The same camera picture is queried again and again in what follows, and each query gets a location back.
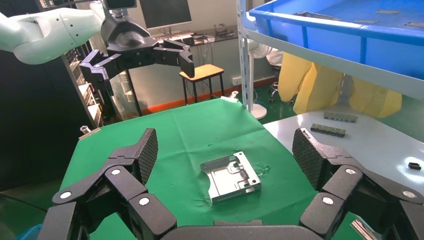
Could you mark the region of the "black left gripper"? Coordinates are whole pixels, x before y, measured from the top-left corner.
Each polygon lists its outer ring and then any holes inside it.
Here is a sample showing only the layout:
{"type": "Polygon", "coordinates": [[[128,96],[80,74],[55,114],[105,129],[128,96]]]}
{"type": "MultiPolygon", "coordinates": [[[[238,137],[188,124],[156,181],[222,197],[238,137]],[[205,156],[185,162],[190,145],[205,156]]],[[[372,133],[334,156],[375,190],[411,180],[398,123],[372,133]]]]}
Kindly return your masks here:
{"type": "Polygon", "coordinates": [[[180,67],[189,78],[195,76],[189,45],[168,39],[158,44],[147,30],[129,16],[106,17],[100,34],[108,55],[95,49],[79,64],[84,79],[98,92],[112,97],[111,79],[125,70],[154,63],[180,67]]]}

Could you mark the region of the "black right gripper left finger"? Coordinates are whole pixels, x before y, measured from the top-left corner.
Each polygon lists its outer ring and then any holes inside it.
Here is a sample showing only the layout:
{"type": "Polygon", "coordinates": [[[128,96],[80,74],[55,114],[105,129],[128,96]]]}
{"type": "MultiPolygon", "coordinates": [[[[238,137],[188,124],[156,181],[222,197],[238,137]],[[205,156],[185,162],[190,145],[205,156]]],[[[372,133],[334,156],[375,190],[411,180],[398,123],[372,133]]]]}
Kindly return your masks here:
{"type": "Polygon", "coordinates": [[[38,239],[87,240],[113,214],[138,240],[159,240],[175,229],[175,216],[146,187],[158,150],[157,132],[147,128],[135,144],[115,149],[98,171],[59,190],[38,239]]]}

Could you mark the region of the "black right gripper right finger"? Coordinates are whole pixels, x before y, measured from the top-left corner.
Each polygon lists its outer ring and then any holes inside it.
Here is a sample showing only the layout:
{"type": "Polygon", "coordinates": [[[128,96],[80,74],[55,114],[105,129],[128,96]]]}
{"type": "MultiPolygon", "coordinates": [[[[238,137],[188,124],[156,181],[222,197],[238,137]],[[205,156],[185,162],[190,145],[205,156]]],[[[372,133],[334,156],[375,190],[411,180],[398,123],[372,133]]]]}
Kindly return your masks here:
{"type": "Polygon", "coordinates": [[[318,142],[305,128],[294,132],[293,157],[317,191],[301,226],[331,239],[347,213],[361,217],[384,240],[424,237],[424,197],[366,169],[346,150],[318,142]]]}

